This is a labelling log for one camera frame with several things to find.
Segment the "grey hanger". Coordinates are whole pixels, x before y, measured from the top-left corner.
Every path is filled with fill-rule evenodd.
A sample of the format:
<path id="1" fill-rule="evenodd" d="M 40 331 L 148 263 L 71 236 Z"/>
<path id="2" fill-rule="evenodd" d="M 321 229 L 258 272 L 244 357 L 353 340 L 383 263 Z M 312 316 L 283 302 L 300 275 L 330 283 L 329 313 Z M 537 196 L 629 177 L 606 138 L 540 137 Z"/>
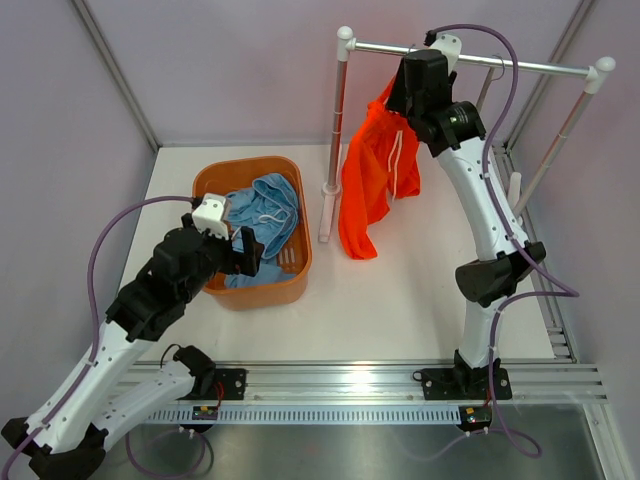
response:
<path id="1" fill-rule="evenodd" d="M 492 84 L 502 79 L 506 72 L 504 58 L 499 54 L 495 54 L 494 58 L 498 60 L 499 63 L 497 65 L 492 65 L 488 67 L 486 76 L 484 78 L 484 81 L 476 102 L 476 107 L 479 112 L 482 111 L 485 105 L 486 98 L 488 96 L 488 93 Z"/>

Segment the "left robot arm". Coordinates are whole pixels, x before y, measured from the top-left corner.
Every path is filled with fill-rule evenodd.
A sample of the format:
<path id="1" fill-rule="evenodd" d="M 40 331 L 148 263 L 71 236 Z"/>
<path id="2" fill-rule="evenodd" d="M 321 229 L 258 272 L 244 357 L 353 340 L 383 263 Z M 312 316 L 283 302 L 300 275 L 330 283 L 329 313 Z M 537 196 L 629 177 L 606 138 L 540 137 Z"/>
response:
<path id="1" fill-rule="evenodd" d="M 185 313 L 218 273 L 255 275 L 263 245 L 249 227 L 215 234 L 190 215 L 106 311 L 97 344 L 59 390 L 28 417 L 9 420 L 2 437 L 29 456 L 40 479 L 87 479 L 135 426 L 173 400 L 222 395 L 216 364 L 194 346 L 180 348 L 154 377 L 116 399 L 109 394 L 142 354 Z"/>

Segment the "orange shorts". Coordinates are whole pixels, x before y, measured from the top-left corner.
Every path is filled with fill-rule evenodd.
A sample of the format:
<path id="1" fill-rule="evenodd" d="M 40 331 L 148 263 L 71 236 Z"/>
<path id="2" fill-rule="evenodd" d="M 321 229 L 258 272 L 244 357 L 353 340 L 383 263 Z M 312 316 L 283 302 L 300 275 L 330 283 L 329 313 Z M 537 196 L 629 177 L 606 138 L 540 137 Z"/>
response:
<path id="1" fill-rule="evenodd" d="M 392 87 L 369 103 L 341 170 L 338 231 L 346 255 L 355 260 L 377 256 L 368 227 L 389 213 L 390 203 L 421 192 L 419 141 L 407 120 L 386 108 Z"/>

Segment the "light blue shorts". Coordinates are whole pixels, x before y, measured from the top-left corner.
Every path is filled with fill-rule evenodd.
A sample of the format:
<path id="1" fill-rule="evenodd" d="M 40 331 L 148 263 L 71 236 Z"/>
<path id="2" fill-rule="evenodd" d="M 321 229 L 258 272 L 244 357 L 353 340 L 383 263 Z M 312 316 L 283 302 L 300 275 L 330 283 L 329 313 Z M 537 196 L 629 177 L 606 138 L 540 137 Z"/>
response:
<path id="1" fill-rule="evenodd" d="M 269 173 L 252 181 L 250 187 L 229 192 L 231 204 L 227 220 L 233 229 L 233 247 L 242 251 L 242 227 L 253 230 L 264 246 L 258 273 L 254 276 L 230 275 L 227 289 L 240 289 L 282 283 L 295 277 L 277 264 L 277 257 L 299 222 L 299 199 L 292 184 L 280 173 Z"/>

